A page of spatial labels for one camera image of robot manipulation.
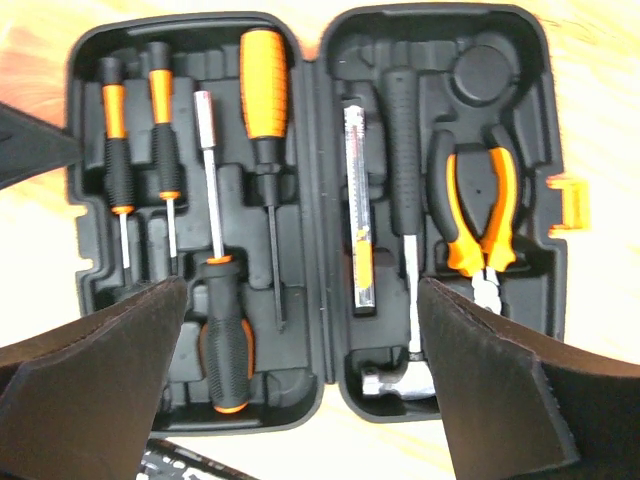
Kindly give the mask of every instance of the tool tray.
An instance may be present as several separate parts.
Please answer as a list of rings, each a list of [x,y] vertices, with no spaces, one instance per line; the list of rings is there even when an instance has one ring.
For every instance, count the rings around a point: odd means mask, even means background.
[[[276,210],[286,317],[282,332],[274,320],[267,211],[257,188],[240,97],[240,36],[259,26],[283,35],[289,71],[281,205]],[[469,278],[447,266],[447,243],[433,221],[438,201],[429,198],[427,167],[432,155],[442,154],[434,135],[446,130],[455,137],[458,191],[476,238],[497,194],[488,150],[508,146],[519,180],[513,236],[517,260],[499,274],[503,314],[562,338],[567,250],[563,240],[552,237],[563,225],[563,193],[548,183],[563,172],[563,161],[549,52],[532,15],[498,5],[352,10],[327,28],[313,62],[303,58],[286,25],[264,13],[149,18],[87,33],[68,63],[66,103],[66,128],[82,150],[82,161],[68,170],[69,199],[87,208],[77,220],[79,251],[93,261],[91,269],[77,274],[84,315],[132,291],[124,287],[118,218],[105,193],[105,120],[97,67],[107,55],[126,65],[125,120],[136,207],[128,220],[132,277],[144,285],[170,273],[166,208],[150,158],[153,114],[145,45],[151,41],[167,42],[173,52],[172,127],[183,191],[176,204],[178,274],[189,293],[152,435],[292,428],[314,414],[324,385],[336,382],[349,407],[368,421],[439,417],[435,398],[365,399],[361,393],[361,369],[397,368],[406,360],[409,341],[409,294],[402,238],[391,218],[388,124],[379,98],[381,76],[390,68],[410,67],[419,74],[421,277],[434,277],[472,297]],[[224,244],[245,267],[241,297],[256,344],[250,404],[233,415],[212,408],[197,348],[208,302],[199,267],[212,248],[193,104],[193,92],[199,89],[214,98]],[[366,315],[353,308],[344,151],[343,107],[354,101],[365,109],[373,220],[376,309]]]

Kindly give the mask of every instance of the wooden table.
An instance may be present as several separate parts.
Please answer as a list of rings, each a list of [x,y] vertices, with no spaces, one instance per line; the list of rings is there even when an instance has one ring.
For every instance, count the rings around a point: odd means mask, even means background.
[[[370,2],[310,9],[296,0],[2,0],[0,101],[61,125],[64,65],[82,33],[222,3],[279,16],[313,58],[337,14]],[[592,231],[568,238],[566,341],[640,363],[640,3],[517,3],[549,38],[566,170],[590,184]],[[54,171],[0,192],[0,345],[79,315],[74,272],[87,264],[78,258],[74,217],[82,211],[67,204],[64,184],[64,172]],[[319,412],[295,430],[178,442],[261,479],[453,478],[441,422],[368,424],[333,386]]]

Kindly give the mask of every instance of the pliers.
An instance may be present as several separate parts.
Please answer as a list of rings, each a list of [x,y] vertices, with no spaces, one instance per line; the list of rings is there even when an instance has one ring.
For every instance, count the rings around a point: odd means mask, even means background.
[[[450,131],[434,134],[427,168],[427,198],[434,223],[449,245],[447,265],[471,278],[476,304],[500,314],[502,300],[496,272],[504,272],[516,259],[511,241],[519,187],[513,147],[506,139],[506,131],[496,127],[492,133],[499,145],[489,149],[498,195],[482,239],[476,241],[464,220],[456,185],[456,141]]]

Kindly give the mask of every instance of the black handle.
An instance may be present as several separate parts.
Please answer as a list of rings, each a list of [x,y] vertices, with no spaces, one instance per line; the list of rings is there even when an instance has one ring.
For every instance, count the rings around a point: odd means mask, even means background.
[[[111,208],[133,207],[133,171],[129,142],[126,138],[107,138],[105,162],[107,192]]]
[[[233,260],[203,269],[209,290],[207,381],[214,408],[227,414],[247,405],[253,374],[253,335],[240,309],[239,272]]]
[[[180,167],[178,143],[170,123],[158,123],[151,132],[151,158],[160,175],[160,192],[180,197]]]
[[[418,75],[410,68],[384,74],[389,131],[392,224],[397,235],[417,235],[422,217],[418,138]]]
[[[451,244],[460,236],[452,202],[458,202],[455,188],[455,137],[443,130],[434,133],[427,162],[427,203],[429,214],[445,242]]]

